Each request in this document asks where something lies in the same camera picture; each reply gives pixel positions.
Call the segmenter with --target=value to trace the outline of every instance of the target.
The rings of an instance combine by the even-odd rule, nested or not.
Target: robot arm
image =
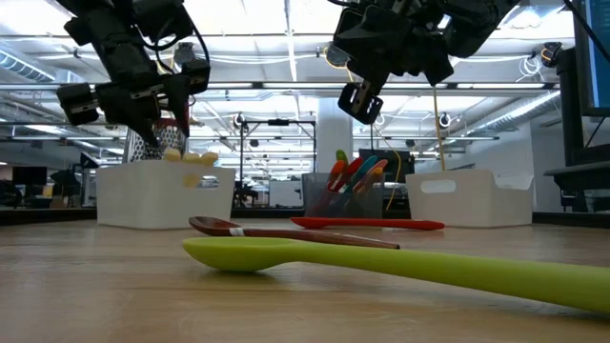
[[[434,86],[454,73],[449,55],[469,57],[489,38],[519,0],[360,0],[345,3],[333,45],[348,57],[347,68],[364,79],[350,83],[339,107],[363,124],[373,124],[378,97],[390,73],[423,72]],[[452,20],[444,33],[438,24]]]
[[[89,84],[61,87],[57,97],[70,122],[82,125],[98,119],[97,108],[109,123],[125,124],[144,140],[157,145],[153,122],[160,110],[174,114],[178,128],[189,136],[185,115],[188,98],[208,88],[210,65],[194,59],[179,74],[157,72],[145,47],[158,52],[195,30],[183,0],[57,0],[72,12],[64,27],[74,41],[91,43],[108,72],[110,83],[92,91]],[[166,46],[161,39],[175,35]],[[144,41],[150,37],[153,45]]]

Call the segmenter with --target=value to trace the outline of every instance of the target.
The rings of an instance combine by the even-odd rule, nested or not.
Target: white plastic bin
[[[185,177],[213,176],[215,189]],[[169,161],[138,161],[97,170],[97,222],[134,229],[189,228],[189,217],[231,219],[235,170]]]
[[[496,182],[487,170],[407,175],[411,216],[453,227],[532,224],[533,177],[511,179]]]

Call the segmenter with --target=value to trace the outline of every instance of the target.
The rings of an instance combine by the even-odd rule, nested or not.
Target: lime green spatula
[[[212,268],[256,272],[310,262],[412,277],[610,313],[610,269],[558,263],[393,251],[283,238],[189,238],[186,252]]]

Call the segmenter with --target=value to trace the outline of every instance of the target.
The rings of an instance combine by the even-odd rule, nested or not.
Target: wooden table
[[[608,230],[336,231],[408,249],[610,267]],[[301,263],[215,272],[182,250],[193,236],[94,222],[0,228],[0,342],[610,341],[607,315],[396,276]]]

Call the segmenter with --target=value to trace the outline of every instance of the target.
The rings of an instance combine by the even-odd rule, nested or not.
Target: orange utensil handle
[[[409,219],[369,219],[369,218],[291,218],[293,223],[307,229],[323,229],[329,226],[368,226],[378,228],[398,228],[415,230],[444,229],[443,223]]]

